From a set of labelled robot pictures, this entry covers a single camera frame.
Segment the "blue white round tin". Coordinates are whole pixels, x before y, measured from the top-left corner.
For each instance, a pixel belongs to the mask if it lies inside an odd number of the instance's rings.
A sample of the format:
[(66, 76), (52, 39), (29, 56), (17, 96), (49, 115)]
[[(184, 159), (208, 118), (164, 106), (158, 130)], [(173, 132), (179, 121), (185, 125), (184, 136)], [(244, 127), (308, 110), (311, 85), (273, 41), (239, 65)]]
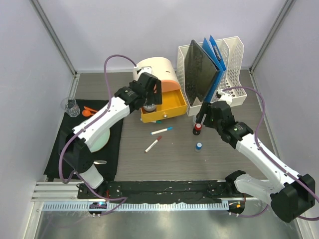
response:
[(155, 104), (144, 105), (143, 109), (147, 113), (152, 113), (152, 112), (155, 112), (157, 110), (157, 106)]

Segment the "cream round drawer cabinet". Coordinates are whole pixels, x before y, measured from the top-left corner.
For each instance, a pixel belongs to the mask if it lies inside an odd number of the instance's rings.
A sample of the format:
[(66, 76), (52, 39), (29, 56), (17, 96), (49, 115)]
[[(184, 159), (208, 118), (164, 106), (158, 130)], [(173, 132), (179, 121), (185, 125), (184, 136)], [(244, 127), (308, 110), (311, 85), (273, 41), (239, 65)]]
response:
[(151, 66), (151, 74), (161, 80), (162, 88), (162, 104), (157, 105), (157, 110), (152, 113), (145, 112), (142, 107), (142, 122), (149, 123), (155, 120), (164, 120), (186, 113), (186, 101), (170, 60), (164, 57), (151, 57), (138, 62), (137, 66)]

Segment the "red black stamp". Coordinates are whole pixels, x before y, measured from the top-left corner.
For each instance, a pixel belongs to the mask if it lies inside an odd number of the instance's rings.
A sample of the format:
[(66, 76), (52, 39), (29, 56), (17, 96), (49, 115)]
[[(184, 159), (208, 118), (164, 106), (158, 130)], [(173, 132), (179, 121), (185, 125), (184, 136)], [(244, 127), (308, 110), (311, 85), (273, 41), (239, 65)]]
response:
[(200, 123), (195, 123), (194, 128), (193, 128), (193, 130), (192, 130), (192, 133), (193, 133), (194, 135), (200, 135), (201, 129), (202, 129), (202, 124), (200, 124)]

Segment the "small blue cap bottle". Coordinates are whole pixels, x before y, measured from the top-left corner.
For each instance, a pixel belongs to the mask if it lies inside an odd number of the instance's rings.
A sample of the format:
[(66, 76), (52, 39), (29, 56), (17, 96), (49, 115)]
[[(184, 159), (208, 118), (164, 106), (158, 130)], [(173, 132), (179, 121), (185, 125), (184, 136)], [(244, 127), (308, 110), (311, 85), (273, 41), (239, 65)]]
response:
[(202, 143), (201, 143), (201, 142), (198, 142), (198, 143), (196, 144), (196, 146), (195, 146), (195, 150), (196, 150), (196, 151), (201, 151), (201, 149), (202, 149)]

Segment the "blue plastic folder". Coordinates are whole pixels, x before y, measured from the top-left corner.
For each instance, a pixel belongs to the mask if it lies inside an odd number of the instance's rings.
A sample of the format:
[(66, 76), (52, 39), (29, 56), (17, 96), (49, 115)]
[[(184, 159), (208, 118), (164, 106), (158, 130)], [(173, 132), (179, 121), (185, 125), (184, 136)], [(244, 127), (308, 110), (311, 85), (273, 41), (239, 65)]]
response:
[(215, 64), (218, 70), (217, 78), (214, 80), (214, 83), (212, 84), (212, 87), (204, 100), (205, 102), (211, 102), (224, 76), (224, 73), (226, 72), (226, 65), (224, 63), (219, 47), (212, 36), (210, 36), (208, 40), (204, 38), (202, 48), (206, 52), (206, 54), (212, 59), (212, 62)]

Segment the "cream perforated file organizer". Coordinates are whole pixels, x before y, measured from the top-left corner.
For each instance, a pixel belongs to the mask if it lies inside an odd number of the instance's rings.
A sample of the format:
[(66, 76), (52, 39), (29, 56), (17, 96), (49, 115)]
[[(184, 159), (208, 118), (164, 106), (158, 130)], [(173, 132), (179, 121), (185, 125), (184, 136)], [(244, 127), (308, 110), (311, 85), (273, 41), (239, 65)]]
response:
[[(226, 65), (226, 72), (221, 79), (218, 89), (226, 89), (229, 87), (238, 87), (240, 84), (240, 70), (244, 54), (244, 44), (238, 36), (222, 38), (216, 40), (217, 46), (221, 52), (223, 60)], [(196, 115), (201, 107), (201, 103), (190, 105), (185, 93), (185, 80), (184, 80), (184, 58), (186, 57), (187, 51), (189, 49), (188, 45), (183, 45), (178, 48), (177, 51), (177, 69), (176, 75), (178, 82), (181, 86), (182, 94), (187, 103), (187, 115)]]

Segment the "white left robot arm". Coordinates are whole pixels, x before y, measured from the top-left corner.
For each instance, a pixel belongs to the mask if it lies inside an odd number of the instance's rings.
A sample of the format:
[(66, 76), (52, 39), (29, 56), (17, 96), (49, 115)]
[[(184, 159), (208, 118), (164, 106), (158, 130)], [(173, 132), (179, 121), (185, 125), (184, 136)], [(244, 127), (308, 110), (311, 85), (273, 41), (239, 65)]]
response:
[(88, 120), (74, 127), (70, 133), (61, 132), (59, 176), (62, 179), (62, 162), (67, 162), (78, 177), (89, 185), (89, 193), (96, 199), (106, 193), (104, 178), (94, 165), (92, 148), (105, 132), (135, 110), (143, 106), (162, 104), (161, 80), (142, 72), (137, 80), (117, 90), (108, 103)]

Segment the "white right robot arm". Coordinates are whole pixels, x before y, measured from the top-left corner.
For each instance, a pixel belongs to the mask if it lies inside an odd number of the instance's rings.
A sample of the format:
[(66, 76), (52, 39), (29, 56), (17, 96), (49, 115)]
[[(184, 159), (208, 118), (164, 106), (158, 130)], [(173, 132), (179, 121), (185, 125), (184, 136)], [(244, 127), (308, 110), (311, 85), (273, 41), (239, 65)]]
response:
[(235, 120), (225, 101), (203, 103), (196, 116), (194, 131), (200, 131), (200, 123), (215, 129), (224, 142), (246, 156), (268, 179), (262, 181), (238, 170), (226, 177), (225, 191), (229, 196), (242, 193), (255, 197), (287, 223), (315, 205), (313, 177), (300, 175), (265, 148), (250, 127)]

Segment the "white marker blue cap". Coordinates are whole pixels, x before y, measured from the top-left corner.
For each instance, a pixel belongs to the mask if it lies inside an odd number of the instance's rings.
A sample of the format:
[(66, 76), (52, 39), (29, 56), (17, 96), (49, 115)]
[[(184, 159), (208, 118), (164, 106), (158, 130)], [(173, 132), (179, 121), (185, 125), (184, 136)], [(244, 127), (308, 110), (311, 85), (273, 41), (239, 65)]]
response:
[(162, 132), (166, 132), (166, 131), (170, 131), (172, 130), (173, 127), (167, 127), (167, 128), (164, 128), (164, 129), (160, 129), (160, 130), (157, 130), (157, 131), (153, 131), (150, 133), (150, 135), (155, 135), (155, 134), (159, 134), (159, 133), (162, 133)]

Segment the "white marker red cap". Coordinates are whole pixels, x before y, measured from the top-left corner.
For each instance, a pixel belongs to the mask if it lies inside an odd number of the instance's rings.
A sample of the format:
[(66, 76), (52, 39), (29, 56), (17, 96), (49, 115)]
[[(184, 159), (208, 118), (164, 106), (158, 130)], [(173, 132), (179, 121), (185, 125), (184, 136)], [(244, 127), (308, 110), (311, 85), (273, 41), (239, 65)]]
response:
[(148, 153), (160, 140), (162, 136), (159, 136), (146, 150), (145, 153)]

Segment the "orange plastic spoon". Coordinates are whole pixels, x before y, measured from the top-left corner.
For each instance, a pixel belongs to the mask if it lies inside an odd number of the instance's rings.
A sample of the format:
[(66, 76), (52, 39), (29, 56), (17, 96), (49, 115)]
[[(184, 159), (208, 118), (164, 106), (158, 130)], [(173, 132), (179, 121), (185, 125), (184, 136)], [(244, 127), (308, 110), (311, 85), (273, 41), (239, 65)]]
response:
[(83, 110), (82, 111), (82, 115), (84, 116), (84, 117), (89, 117), (89, 116), (92, 116), (92, 115), (94, 115), (95, 114), (95, 112), (92, 112), (92, 111), (90, 111), (90, 110)]

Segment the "pale green plate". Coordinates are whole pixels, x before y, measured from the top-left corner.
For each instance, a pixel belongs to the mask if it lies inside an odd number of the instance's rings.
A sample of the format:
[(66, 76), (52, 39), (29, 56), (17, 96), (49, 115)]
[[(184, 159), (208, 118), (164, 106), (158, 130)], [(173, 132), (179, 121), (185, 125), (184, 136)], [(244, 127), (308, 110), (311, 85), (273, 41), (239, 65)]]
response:
[(111, 135), (110, 128), (106, 128), (102, 125), (103, 123), (95, 122), (90, 127), (88, 127), (86, 131), (83, 131), (78, 136), (79, 138), (84, 138), (85, 141), (87, 141), (89, 139), (89, 136), (87, 134), (89, 131), (99, 132), (99, 137), (95, 138), (95, 141), (93, 143), (91, 143), (90, 145), (86, 143), (92, 153), (101, 150), (109, 141)]

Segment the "clear glass cup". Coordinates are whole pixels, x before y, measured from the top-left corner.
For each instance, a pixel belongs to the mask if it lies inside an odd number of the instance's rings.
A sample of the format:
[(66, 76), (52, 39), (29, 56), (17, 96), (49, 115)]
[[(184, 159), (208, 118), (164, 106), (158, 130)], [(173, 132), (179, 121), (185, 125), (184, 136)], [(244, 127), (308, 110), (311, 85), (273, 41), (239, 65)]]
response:
[(80, 115), (80, 108), (76, 100), (72, 97), (63, 99), (60, 106), (72, 118)]

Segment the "black cloth mat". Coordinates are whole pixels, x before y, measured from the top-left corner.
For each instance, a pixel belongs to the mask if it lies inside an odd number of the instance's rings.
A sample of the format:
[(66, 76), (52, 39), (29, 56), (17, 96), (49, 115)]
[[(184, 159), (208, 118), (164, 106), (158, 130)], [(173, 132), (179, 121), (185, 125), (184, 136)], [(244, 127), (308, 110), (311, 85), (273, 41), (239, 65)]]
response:
[[(107, 100), (76, 100), (80, 110), (84, 110), (85, 107), (89, 107), (93, 110), (100, 110), (106, 105)], [(69, 130), (79, 125), (86, 119), (83, 115), (79, 115), (75, 118), (70, 117), (67, 113), (64, 114), (60, 129)], [(106, 164), (98, 164), (96, 168), (99, 173), (107, 181), (113, 181), (117, 174), (120, 141), (122, 134), (123, 120), (118, 121), (110, 128), (110, 138), (107, 144), (99, 151), (94, 152), (92, 155), (95, 160), (105, 160)], [(44, 174), (50, 179), (58, 179), (58, 161), (59, 161), (59, 135), (57, 135), (53, 149), (44, 171)]]

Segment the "metal spoon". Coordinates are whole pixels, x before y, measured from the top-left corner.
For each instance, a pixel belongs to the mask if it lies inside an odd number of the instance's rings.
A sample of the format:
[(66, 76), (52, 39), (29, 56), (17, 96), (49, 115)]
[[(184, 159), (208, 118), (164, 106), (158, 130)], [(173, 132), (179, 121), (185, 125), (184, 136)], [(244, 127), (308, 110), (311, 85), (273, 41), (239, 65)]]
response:
[(107, 161), (105, 161), (105, 160), (96, 160), (96, 161), (94, 161), (94, 164), (103, 165), (103, 164), (107, 164)]

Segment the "black mounting rail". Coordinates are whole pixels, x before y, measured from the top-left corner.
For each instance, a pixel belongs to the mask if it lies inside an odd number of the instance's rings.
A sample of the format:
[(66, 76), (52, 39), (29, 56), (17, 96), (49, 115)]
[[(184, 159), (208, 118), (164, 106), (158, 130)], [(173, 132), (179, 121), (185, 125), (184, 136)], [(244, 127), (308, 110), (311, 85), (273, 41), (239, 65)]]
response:
[(229, 191), (225, 181), (106, 181), (95, 192), (105, 198), (121, 199), (126, 204), (205, 204), (220, 203), (222, 198), (250, 195)]

